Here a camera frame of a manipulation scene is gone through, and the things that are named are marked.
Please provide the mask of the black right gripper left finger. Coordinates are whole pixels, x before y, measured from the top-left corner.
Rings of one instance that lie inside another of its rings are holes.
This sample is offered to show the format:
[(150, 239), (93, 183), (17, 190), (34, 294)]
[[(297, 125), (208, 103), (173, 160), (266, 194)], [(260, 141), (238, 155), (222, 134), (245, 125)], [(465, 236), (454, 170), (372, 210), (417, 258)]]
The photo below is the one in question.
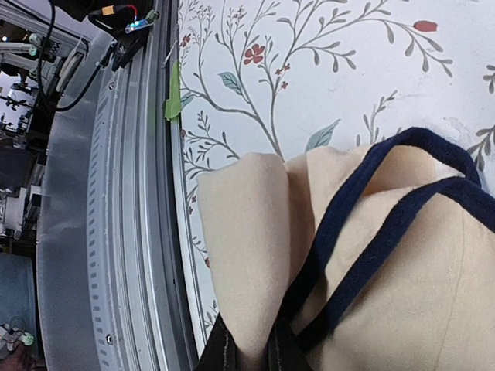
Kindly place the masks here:
[(246, 370), (243, 361), (232, 334), (219, 314), (196, 364), (196, 371)]

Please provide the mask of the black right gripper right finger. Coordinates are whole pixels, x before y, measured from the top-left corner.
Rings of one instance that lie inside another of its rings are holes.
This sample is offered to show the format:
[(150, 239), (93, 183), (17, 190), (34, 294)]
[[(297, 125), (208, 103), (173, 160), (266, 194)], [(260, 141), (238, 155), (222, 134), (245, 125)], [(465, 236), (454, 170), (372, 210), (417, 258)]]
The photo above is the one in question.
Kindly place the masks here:
[(268, 369), (272, 371), (309, 370), (288, 321), (278, 316), (268, 340)]

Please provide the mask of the beige garment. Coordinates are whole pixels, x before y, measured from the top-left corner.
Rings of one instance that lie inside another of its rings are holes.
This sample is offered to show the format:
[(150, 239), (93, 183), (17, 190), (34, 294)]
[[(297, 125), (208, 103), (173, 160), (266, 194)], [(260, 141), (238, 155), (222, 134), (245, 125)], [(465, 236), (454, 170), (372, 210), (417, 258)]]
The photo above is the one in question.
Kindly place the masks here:
[(494, 198), (426, 128), (198, 179), (213, 288), (246, 370), (285, 318), (309, 370), (492, 370)]

